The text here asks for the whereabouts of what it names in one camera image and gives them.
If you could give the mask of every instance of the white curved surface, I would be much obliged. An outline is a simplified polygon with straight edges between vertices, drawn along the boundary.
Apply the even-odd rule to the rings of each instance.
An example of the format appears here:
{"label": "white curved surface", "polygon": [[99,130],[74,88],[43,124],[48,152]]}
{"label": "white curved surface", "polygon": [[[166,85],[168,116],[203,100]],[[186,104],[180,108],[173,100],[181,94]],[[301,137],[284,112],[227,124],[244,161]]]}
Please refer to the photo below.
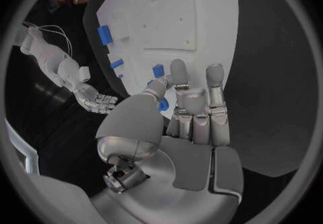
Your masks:
{"label": "white curved surface", "polygon": [[[207,87],[205,70],[213,63],[224,67],[224,84],[230,71],[238,27],[238,0],[105,0],[97,12],[100,26],[108,25],[113,43],[108,45],[111,62],[129,93],[140,93],[154,78],[152,68],[182,59],[191,88]],[[175,106],[175,91],[165,96]]]}

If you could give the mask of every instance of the blue block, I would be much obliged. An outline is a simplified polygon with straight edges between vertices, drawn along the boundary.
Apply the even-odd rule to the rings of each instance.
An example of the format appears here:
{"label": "blue block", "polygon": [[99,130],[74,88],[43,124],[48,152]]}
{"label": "blue block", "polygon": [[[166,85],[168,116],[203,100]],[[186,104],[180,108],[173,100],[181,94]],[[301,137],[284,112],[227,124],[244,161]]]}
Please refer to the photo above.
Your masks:
{"label": "blue block", "polygon": [[108,45],[113,43],[112,36],[108,26],[100,26],[97,28],[101,42],[103,45]]}
{"label": "blue block", "polygon": [[155,78],[160,78],[165,75],[164,66],[161,64],[157,64],[152,68],[153,74]]}
{"label": "blue block", "polygon": [[123,63],[124,63],[123,60],[120,59],[120,60],[117,60],[117,61],[113,62],[112,64],[110,64],[110,67],[111,67],[111,69],[114,69],[116,67],[119,67],[120,65],[123,65]]}
{"label": "blue block", "polygon": [[170,107],[166,98],[163,98],[159,104],[159,111],[167,111]]}

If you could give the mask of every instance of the wire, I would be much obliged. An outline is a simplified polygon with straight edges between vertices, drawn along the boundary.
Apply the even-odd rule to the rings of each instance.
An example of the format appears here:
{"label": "wire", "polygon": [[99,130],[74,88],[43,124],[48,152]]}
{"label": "wire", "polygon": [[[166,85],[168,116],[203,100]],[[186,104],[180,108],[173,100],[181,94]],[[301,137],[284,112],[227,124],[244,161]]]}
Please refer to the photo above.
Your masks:
{"label": "wire", "polygon": [[[59,34],[63,37],[65,37],[66,39],[66,43],[67,43],[67,54],[72,57],[73,56],[73,46],[72,46],[72,43],[70,41],[70,39],[67,37],[67,35],[65,34],[65,31],[57,26],[57,25],[44,25],[44,26],[37,26],[35,25],[34,23],[30,23],[30,22],[27,22],[27,21],[24,21],[23,24],[27,25],[27,26],[32,26],[32,27],[35,27],[37,29],[40,29],[40,30],[43,30],[43,31],[46,31],[46,32],[50,32],[50,33],[56,33],[56,34]],[[47,29],[48,27],[56,27],[58,28],[61,32],[58,32],[58,31],[53,31],[53,30],[49,30]]]}

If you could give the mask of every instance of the black background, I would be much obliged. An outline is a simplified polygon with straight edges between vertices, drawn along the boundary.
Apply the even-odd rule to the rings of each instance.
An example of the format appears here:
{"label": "black background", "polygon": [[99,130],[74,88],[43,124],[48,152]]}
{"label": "black background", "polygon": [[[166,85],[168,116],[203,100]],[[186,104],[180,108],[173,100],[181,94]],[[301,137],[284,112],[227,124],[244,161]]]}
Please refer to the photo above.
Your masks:
{"label": "black background", "polygon": [[[317,16],[317,23],[323,19],[323,8],[321,0],[307,0],[312,5],[312,14]],[[19,0],[2,0],[0,5],[0,17],[2,23],[5,24],[10,20],[10,16],[5,16],[8,8],[19,4]],[[320,171],[317,179],[308,191],[304,199],[299,203],[298,207],[287,217],[282,223],[297,223],[306,219],[307,222],[322,222],[320,199],[323,195],[321,184],[323,183],[323,173]],[[24,221],[25,223],[40,223],[33,213],[21,202],[15,190],[8,182],[3,170],[1,169],[1,194],[2,194],[2,218],[10,220],[11,223]]]}

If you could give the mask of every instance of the dark hair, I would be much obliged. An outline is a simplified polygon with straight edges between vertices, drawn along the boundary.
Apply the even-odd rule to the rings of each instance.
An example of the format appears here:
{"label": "dark hair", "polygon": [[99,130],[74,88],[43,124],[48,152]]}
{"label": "dark hair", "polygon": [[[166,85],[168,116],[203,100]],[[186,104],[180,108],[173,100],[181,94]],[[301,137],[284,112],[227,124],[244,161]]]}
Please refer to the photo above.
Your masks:
{"label": "dark hair", "polygon": [[48,11],[50,13],[55,13],[59,8],[62,7],[62,3],[59,0],[48,0]]}

